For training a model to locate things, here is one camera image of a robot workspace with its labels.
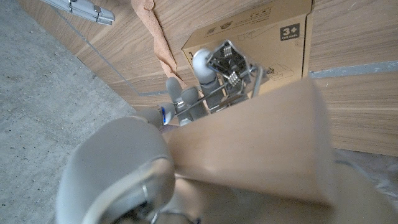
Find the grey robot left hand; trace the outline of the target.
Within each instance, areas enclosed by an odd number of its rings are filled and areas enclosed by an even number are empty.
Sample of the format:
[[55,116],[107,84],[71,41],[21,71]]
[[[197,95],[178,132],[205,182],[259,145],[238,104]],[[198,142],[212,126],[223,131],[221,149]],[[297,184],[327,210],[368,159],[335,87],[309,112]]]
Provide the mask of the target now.
[[161,133],[159,109],[106,123],[71,156],[58,223],[396,223],[330,146],[309,79]]

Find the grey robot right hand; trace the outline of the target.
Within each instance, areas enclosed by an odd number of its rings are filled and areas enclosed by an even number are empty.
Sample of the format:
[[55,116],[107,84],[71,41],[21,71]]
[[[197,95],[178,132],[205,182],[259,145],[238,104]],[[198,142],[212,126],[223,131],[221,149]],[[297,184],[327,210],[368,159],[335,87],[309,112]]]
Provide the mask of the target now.
[[100,7],[89,0],[42,0],[56,9],[69,12],[91,22],[111,25],[115,21],[112,11]]

